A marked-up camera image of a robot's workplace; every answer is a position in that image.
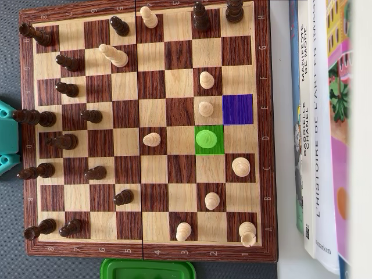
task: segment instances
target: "dark square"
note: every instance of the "dark square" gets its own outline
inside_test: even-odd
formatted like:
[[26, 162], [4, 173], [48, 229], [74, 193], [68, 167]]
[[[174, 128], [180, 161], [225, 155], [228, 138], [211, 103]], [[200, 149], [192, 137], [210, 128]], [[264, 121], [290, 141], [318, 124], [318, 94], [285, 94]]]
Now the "dark square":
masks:
[[223, 37], [222, 66], [251, 65], [251, 37]]
[[65, 184], [88, 184], [84, 172], [88, 170], [88, 158], [63, 158]]
[[[205, 206], [205, 196], [208, 193], [214, 192], [220, 197], [219, 205], [209, 210]], [[198, 201], [199, 212], [226, 212], [226, 187], [225, 183], [197, 183], [196, 185], [196, 197]]]
[[113, 157], [113, 130], [88, 131], [88, 154], [89, 157]]
[[141, 212], [116, 212], [117, 239], [142, 240]]
[[40, 159], [63, 158], [63, 150], [46, 144], [48, 138], [55, 138], [62, 135], [62, 132], [39, 133]]
[[210, 20], [210, 29], [206, 32], [200, 32], [198, 29], [194, 27], [194, 12], [191, 12], [192, 39], [207, 39], [221, 37], [220, 9], [207, 10], [207, 14]]
[[141, 16], [135, 18], [138, 44], [164, 41], [163, 15], [156, 16], [158, 17], [158, 25], [155, 28], [148, 28]]
[[89, 212], [66, 212], [65, 221], [68, 224], [70, 221], [77, 219], [80, 220], [83, 224], [83, 227], [80, 232], [77, 234], [72, 234], [67, 238], [81, 238], [81, 239], [90, 239], [91, 238], [91, 217]]
[[167, 126], [193, 126], [194, 98], [166, 99]]
[[117, 74], [137, 71], [137, 45], [116, 45], [115, 48], [128, 55], [128, 63], [124, 67], [116, 67], [111, 63], [111, 73]]
[[61, 67], [61, 77], [81, 77], [85, 75], [85, 50], [61, 51], [60, 54], [77, 59], [79, 65], [77, 71], [68, 71], [65, 67]]
[[191, 41], [175, 41], [164, 43], [165, 69], [191, 69]]
[[78, 131], [86, 130], [87, 122], [81, 118], [80, 113], [87, 109], [86, 103], [74, 103], [62, 105], [62, 130]]
[[[233, 161], [238, 158], [243, 157], [249, 161], [251, 170], [249, 174], [245, 177], [237, 176], [232, 167]], [[232, 183], [255, 183], [256, 182], [256, 170], [255, 170], [255, 154], [225, 154], [225, 169], [226, 169], [226, 182]]]
[[186, 222], [191, 226], [191, 234], [186, 241], [198, 240], [198, 213], [197, 212], [169, 212], [170, 240], [177, 240], [177, 227]]
[[139, 71], [138, 99], [165, 99], [165, 71]]
[[[152, 147], [144, 144], [143, 139], [150, 133], [157, 133], [160, 136], [160, 144]], [[167, 128], [148, 127], [139, 128], [139, 154], [140, 155], [167, 155]]]
[[110, 44], [109, 20], [84, 22], [85, 48], [98, 48], [100, 44]]
[[65, 211], [63, 185], [40, 185], [41, 211]]
[[42, 46], [36, 43], [36, 53], [47, 53], [47, 52], [57, 52], [59, 51], [59, 26], [44, 26], [36, 27], [38, 31], [44, 30], [47, 33], [50, 33], [52, 36], [52, 42], [49, 46]]
[[111, 184], [91, 184], [90, 201], [91, 212], [94, 211], [115, 211], [114, 197], [115, 185]]
[[111, 75], [88, 76], [87, 103], [103, 103], [112, 101]]
[[239, 226], [244, 222], [251, 222], [257, 230], [257, 213], [255, 212], [227, 212], [227, 241], [240, 242]]
[[140, 126], [138, 100], [112, 102], [114, 128], [137, 128]]
[[61, 104], [60, 92], [56, 90], [56, 83], [58, 82], [60, 82], [59, 78], [37, 81], [39, 106], [53, 106]]
[[195, 155], [168, 155], [169, 183], [196, 183]]
[[139, 156], [115, 157], [115, 183], [141, 183], [141, 161]]
[[141, 185], [142, 212], [168, 212], [168, 184]]
[[[210, 73], [214, 78], [212, 88], [204, 89], [200, 85], [200, 74], [204, 71]], [[222, 96], [222, 67], [194, 68], [192, 75], [194, 78], [194, 96]]]

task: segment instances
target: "white surface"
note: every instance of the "white surface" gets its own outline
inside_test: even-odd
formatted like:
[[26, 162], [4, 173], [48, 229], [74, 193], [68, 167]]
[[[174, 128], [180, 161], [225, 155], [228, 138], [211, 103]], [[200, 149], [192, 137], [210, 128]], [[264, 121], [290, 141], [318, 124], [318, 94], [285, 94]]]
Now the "white surface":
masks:
[[296, 227], [288, 1], [270, 1], [279, 234], [279, 279], [336, 279], [304, 249]]

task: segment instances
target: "dark pawn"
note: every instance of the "dark pawn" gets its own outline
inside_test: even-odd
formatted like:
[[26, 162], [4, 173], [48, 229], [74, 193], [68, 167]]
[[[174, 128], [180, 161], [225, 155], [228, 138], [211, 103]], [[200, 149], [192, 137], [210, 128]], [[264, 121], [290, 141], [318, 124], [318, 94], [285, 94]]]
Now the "dark pawn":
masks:
[[84, 172], [84, 177], [88, 180], [101, 180], [106, 177], [105, 167], [98, 166]]
[[133, 192], [131, 190], [123, 190], [114, 198], [115, 205], [126, 205], [133, 201]]
[[99, 123], [102, 121], [102, 113], [98, 110], [84, 110], [80, 113], [81, 118], [92, 123]]
[[48, 138], [46, 144], [60, 149], [71, 150], [77, 145], [77, 137], [73, 134], [60, 135], [56, 138]]
[[77, 94], [79, 94], [79, 87], [71, 83], [57, 83], [56, 90], [71, 98], [76, 97]]
[[56, 62], [62, 67], [65, 67], [67, 71], [77, 71], [79, 67], [79, 62], [76, 58], [70, 58], [62, 54], [56, 56]]
[[110, 24], [119, 36], [124, 37], [129, 33], [129, 25], [126, 22], [119, 19], [117, 16], [111, 17]]
[[210, 20], [207, 11], [200, 2], [194, 5], [194, 27], [199, 31], [208, 31], [210, 29]]
[[67, 225], [64, 225], [59, 230], [59, 235], [61, 237], [68, 237], [72, 234], [78, 234], [81, 232], [82, 228], [83, 228], [83, 223], [78, 219], [74, 219], [70, 221]]

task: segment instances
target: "green plastic lid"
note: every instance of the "green plastic lid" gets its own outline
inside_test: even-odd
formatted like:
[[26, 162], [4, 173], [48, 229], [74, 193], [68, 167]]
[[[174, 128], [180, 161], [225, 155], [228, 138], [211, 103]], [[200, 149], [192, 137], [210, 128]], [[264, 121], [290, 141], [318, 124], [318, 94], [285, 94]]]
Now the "green plastic lid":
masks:
[[101, 279], [196, 279], [196, 273], [189, 262], [106, 259]]

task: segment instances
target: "light square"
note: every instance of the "light square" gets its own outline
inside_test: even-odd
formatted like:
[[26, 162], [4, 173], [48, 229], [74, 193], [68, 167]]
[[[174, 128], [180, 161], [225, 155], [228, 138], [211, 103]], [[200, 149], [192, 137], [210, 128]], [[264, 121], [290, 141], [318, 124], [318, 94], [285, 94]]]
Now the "light square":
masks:
[[164, 42], [137, 44], [138, 71], [165, 69]]

